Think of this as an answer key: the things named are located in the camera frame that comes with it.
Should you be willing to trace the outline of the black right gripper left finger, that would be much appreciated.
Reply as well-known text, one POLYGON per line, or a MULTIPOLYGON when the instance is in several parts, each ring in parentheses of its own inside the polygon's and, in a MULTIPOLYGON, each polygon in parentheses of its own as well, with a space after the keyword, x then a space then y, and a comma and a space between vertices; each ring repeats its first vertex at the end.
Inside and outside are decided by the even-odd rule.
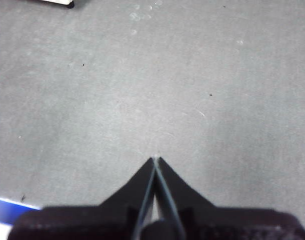
POLYGON ((149 158, 99 205, 47 206, 20 215, 10 240, 133 240, 153 199, 155 164, 149 158))

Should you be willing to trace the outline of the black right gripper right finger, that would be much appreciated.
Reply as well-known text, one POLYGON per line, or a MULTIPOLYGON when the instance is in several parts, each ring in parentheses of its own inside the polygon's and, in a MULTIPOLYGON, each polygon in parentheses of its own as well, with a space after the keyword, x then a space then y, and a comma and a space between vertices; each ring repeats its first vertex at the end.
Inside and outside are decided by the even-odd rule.
POLYGON ((183 240, 305 240, 292 214, 267 208, 217 206, 190 187, 161 157, 155 161, 157 199, 183 240))

